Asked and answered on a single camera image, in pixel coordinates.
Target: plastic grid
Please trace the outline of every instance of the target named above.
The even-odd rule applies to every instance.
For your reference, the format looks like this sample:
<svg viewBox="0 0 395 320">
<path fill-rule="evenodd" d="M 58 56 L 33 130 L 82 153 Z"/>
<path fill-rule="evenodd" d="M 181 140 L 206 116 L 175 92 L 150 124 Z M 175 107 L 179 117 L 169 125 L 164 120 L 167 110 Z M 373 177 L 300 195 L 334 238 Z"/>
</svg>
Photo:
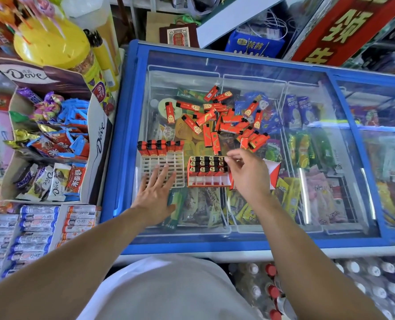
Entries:
<svg viewBox="0 0 395 320">
<path fill-rule="evenodd" d="M 166 156 L 141 156 L 140 171 L 141 177 L 147 175 L 146 185 L 149 177 L 156 165 L 160 166 L 158 174 L 161 172 L 165 164 L 169 165 L 168 175 L 165 177 L 165 182 L 171 177 L 173 172 L 177 172 L 173 188 L 185 186 L 184 174 L 184 153 L 175 151 L 169 152 Z"/>
</svg>

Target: red banner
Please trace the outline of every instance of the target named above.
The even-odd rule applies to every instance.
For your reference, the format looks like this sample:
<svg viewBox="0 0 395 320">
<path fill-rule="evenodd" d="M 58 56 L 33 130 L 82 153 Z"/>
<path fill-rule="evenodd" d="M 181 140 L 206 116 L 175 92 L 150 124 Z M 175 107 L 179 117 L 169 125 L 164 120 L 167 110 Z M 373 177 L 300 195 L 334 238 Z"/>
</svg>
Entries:
<svg viewBox="0 0 395 320">
<path fill-rule="evenodd" d="M 340 66 L 395 17 L 395 0 L 339 0 L 292 60 Z"/>
</svg>

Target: pink lollipop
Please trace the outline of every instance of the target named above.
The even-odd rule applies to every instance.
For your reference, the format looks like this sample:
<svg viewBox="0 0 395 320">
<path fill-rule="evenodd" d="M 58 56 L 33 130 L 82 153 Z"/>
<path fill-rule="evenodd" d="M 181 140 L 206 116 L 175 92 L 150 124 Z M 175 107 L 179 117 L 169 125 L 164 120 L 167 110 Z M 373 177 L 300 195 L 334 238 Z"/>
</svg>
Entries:
<svg viewBox="0 0 395 320">
<path fill-rule="evenodd" d="M 56 16 L 56 9 L 48 0 L 38 0 L 38 11 L 41 14 L 47 16 L 52 23 L 57 27 L 58 31 L 60 32 L 61 36 L 66 39 L 66 36 L 63 34 L 61 27 L 59 26 L 58 22 L 55 20 Z"/>
<path fill-rule="evenodd" d="M 36 18 L 39 20 L 42 27 L 45 29 L 45 31 L 48 31 L 48 29 L 44 25 L 44 22 L 41 19 L 40 12 L 36 9 L 35 0 L 18 0 L 18 1 L 22 4 L 24 4 L 26 10 L 30 13 L 30 15 L 32 17 L 34 17 L 36 15 Z"/>
</svg>

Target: person's right hand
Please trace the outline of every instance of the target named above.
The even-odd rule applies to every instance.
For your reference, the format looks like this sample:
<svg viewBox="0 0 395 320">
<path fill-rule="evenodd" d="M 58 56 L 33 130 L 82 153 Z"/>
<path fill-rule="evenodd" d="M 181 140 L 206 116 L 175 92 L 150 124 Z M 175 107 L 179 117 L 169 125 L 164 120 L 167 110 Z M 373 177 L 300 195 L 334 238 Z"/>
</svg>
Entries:
<svg viewBox="0 0 395 320">
<path fill-rule="evenodd" d="M 227 156 L 234 185 L 253 208 L 272 198 L 269 169 L 262 159 L 244 149 L 231 150 Z"/>
</svg>

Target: blue freezer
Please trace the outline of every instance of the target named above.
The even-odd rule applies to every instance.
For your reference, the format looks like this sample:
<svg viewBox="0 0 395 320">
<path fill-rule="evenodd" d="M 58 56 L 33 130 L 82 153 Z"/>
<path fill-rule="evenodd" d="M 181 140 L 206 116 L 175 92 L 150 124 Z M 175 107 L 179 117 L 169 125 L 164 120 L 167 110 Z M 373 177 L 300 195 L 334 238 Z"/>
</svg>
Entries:
<svg viewBox="0 0 395 320">
<path fill-rule="evenodd" d="M 175 103 L 202 105 L 214 85 L 233 93 L 227 102 L 236 114 L 257 99 L 260 131 L 271 137 L 257 154 L 281 163 L 273 195 L 319 247 L 395 245 L 395 76 L 136 40 L 127 55 L 101 222 L 136 196 L 144 168 L 138 141 L 183 140 L 180 169 L 189 156 L 211 154 L 179 121 L 193 113 Z M 167 101 L 175 125 L 168 124 Z M 240 146 L 235 138 L 220 134 L 223 155 Z M 147 228 L 123 254 L 270 249 L 237 191 L 180 184 L 171 199 L 181 206 L 178 214 Z"/>
</svg>

